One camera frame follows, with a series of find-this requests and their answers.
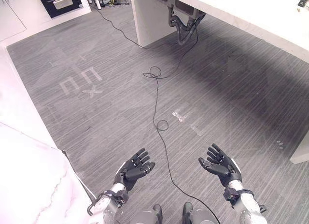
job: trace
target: silver arm casing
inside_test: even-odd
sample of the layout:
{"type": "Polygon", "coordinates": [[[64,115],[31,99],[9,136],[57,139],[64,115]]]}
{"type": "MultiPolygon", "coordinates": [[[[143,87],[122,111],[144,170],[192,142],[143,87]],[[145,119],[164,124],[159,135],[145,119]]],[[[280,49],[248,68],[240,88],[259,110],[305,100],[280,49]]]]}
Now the silver arm casing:
{"type": "MultiPolygon", "coordinates": [[[[116,183],[111,188],[112,191],[125,190],[125,186],[121,183],[116,183]]],[[[103,196],[91,208],[93,215],[89,219],[89,224],[114,224],[115,214],[118,210],[117,204],[107,196],[103,196]]]]}
{"type": "MultiPolygon", "coordinates": [[[[231,181],[227,186],[236,190],[244,189],[238,180],[231,181]]],[[[240,224],[267,224],[265,217],[260,212],[260,206],[252,194],[241,194],[234,209],[239,213],[240,224]]]]}

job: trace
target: white cabinet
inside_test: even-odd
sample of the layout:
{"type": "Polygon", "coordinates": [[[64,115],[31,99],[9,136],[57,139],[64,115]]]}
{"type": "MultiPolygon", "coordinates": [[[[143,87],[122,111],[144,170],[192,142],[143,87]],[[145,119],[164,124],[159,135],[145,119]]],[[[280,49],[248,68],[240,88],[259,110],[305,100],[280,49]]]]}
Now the white cabinet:
{"type": "Polygon", "coordinates": [[[7,0],[0,0],[0,41],[26,30],[7,0]]]}
{"type": "Polygon", "coordinates": [[[51,20],[41,0],[8,0],[8,3],[27,28],[51,20]]]}

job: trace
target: white countertop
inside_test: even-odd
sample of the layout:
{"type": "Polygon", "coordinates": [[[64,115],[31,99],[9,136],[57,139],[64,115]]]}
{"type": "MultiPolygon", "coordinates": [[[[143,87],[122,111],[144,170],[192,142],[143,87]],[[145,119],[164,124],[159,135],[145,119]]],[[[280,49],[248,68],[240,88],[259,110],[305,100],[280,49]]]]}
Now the white countertop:
{"type": "Polygon", "coordinates": [[[300,0],[180,1],[309,63],[309,10],[297,5],[300,0]]]}

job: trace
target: black power cable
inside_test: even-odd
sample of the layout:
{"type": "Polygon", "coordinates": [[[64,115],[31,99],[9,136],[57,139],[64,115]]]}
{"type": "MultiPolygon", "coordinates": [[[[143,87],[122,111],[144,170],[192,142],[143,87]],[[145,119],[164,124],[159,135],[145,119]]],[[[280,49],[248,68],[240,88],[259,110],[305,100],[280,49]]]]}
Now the black power cable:
{"type": "MultiPolygon", "coordinates": [[[[97,12],[100,13],[100,15],[102,16],[102,18],[103,18],[104,20],[110,22],[111,25],[114,27],[114,29],[120,31],[126,39],[128,39],[129,41],[131,41],[132,43],[136,44],[137,46],[139,46],[139,47],[141,47],[141,48],[143,48],[143,49],[151,50],[151,49],[158,48],[158,47],[160,47],[160,46],[162,46],[162,45],[173,45],[173,44],[177,44],[177,43],[165,43],[165,44],[161,44],[161,45],[159,45],[159,46],[157,46],[157,47],[154,47],[154,48],[146,48],[146,47],[140,46],[138,43],[136,43],[135,41],[133,41],[133,40],[131,40],[130,38],[128,38],[128,37],[125,35],[125,33],[124,33],[121,29],[115,27],[115,25],[113,24],[113,22],[112,22],[111,20],[105,18],[105,17],[103,16],[103,14],[102,14],[97,8],[95,8],[95,7],[93,7],[93,8],[94,8],[97,12]]],[[[187,195],[188,197],[191,197],[191,198],[193,198],[193,199],[199,201],[200,203],[202,203],[202,204],[213,214],[213,216],[214,216],[215,219],[217,220],[218,224],[220,224],[219,219],[217,218],[217,216],[215,215],[215,213],[211,210],[211,208],[210,208],[208,205],[206,205],[206,204],[205,204],[203,201],[201,201],[200,199],[198,199],[198,198],[196,198],[196,197],[194,197],[194,196],[192,196],[192,195],[187,194],[185,191],[183,191],[183,190],[174,182],[173,177],[172,177],[172,174],[171,174],[171,171],[170,171],[170,166],[169,166],[168,150],[167,150],[167,147],[166,147],[166,143],[165,143],[165,141],[164,141],[164,139],[163,139],[163,137],[162,137],[162,135],[161,135],[161,133],[160,133],[160,131],[166,131],[166,130],[169,128],[169,123],[168,123],[167,120],[160,120],[160,121],[157,122],[157,124],[155,123],[155,115],[156,115],[156,110],[157,110],[157,105],[158,105],[158,93],[159,93],[159,81],[158,81],[158,79],[165,79],[165,78],[168,78],[168,77],[170,77],[174,72],[177,71],[177,69],[178,69],[179,66],[180,66],[180,63],[181,63],[182,60],[183,60],[183,58],[187,55],[187,53],[190,52],[190,50],[192,50],[192,49],[196,46],[196,44],[197,44],[197,42],[198,42],[197,29],[196,29],[196,35],[197,35],[197,39],[196,39],[195,43],[182,55],[182,57],[181,57],[180,60],[179,60],[179,63],[178,63],[178,65],[177,65],[177,67],[175,68],[175,70],[172,71],[172,73],[170,73],[170,74],[167,75],[167,76],[162,77],[162,76],[161,76],[162,70],[161,70],[158,66],[152,66],[152,67],[150,67],[148,73],[143,73],[143,76],[144,76],[144,77],[147,77],[147,78],[153,78],[153,79],[156,80],[157,87],[156,87],[156,99],[155,99],[155,106],[154,106],[153,124],[154,124],[155,129],[156,129],[156,131],[157,131],[157,133],[158,133],[160,139],[162,140],[163,145],[164,145],[164,148],[165,148],[165,154],[166,154],[166,159],[167,159],[167,163],[168,163],[168,170],[169,170],[170,180],[172,181],[173,185],[174,185],[178,190],[180,190],[183,194],[185,194],[185,195],[187,195]],[[158,73],[157,75],[154,74],[154,73],[152,73],[152,69],[158,69],[159,73],[158,73]],[[166,124],[166,128],[159,128],[158,126],[159,126],[160,123],[165,123],[165,124],[166,124]]]]}

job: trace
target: robot leg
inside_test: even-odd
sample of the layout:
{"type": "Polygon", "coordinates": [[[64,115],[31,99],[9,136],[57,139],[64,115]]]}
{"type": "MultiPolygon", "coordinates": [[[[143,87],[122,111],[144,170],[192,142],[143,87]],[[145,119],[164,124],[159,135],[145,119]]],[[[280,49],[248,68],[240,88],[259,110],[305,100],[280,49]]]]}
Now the robot leg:
{"type": "Polygon", "coordinates": [[[209,210],[193,209],[190,202],[183,206],[183,224],[218,224],[209,210]]]}
{"type": "Polygon", "coordinates": [[[152,210],[138,213],[130,224],[162,224],[162,209],[160,205],[154,205],[152,210]]]}

